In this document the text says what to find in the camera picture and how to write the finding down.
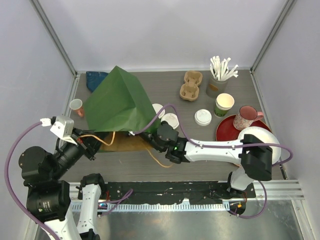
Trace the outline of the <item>white cup lid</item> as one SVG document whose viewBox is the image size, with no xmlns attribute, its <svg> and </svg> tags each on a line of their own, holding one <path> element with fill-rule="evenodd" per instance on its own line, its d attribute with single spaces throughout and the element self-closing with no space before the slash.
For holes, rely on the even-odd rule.
<svg viewBox="0 0 320 240">
<path fill-rule="evenodd" d="M 163 108 L 163 106 L 159 103 L 153 103 L 152 107 L 156 114 Z M 161 113 L 158 115 L 158 118 L 161 119 L 165 115 L 166 111 L 163 109 Z"/>
<path fill-rule="evenodd" d="M 161 122 L 167 122 L 174 130 L 176 130 L 180 125 L 178 117 L 174 113 L 166 113 L 161 118 Z"/>
</svg>

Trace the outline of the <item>green paper bag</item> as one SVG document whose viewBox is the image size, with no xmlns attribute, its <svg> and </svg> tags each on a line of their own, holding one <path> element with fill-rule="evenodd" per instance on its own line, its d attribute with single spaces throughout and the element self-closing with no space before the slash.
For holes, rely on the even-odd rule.
<svg viewBox="0 0 320 240">
<path fill-rule="evenodd" d="M 139 79 L 115 66 L 83 104 L 89 130 L 107 133 L 101 152 L 150 151 L 151 145 L 136 133 L 152 136 L 161 125 Z"/>
</svg>

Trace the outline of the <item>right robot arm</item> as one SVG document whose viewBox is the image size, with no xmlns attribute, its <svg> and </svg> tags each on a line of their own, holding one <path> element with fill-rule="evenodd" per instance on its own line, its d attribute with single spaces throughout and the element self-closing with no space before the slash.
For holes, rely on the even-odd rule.
<svg viewBox="0 0 320 240">
<path fill-rule="evenodd" d="M 165 153 L 165 158 L 174 164 L 215 161 L 239 165 L 229 173 L 226 186 L 216 195 L 218 198 L 241 197 L 253 181 L 272 179 L 273 150 L 252 134 L 232 141 L 200 141 L 180 137 L 169 124 L 162 123 L 155 132 L 142 132 L 138 136 Z"/>
</svg>

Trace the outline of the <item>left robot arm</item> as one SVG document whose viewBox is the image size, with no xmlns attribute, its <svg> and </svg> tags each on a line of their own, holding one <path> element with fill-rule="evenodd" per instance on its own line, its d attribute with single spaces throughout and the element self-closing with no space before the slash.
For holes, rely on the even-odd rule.
<svg viewBox="0 0 320 240">
<path fill-rule="evenodd" d="M 26 208 L 42 224 L 49 227 L 60 240 L 99 240 L 97 231 L 98 201 L 107 192 L 101 174 L 91 173 L 80 181 L 82 200 L 80 218 L 72 214 L 70 184 L 61 177 L 82 157 L 90 161 L 101 147 L 96 139 L 106 133 L 94 134 L 74 128 L 71 137 L 76 143 L 66 142 L 50 153 L 40 146 L 32 146 L 19 157 L 18 163 L 24 186 L 28 188 Z"/>
</svg>

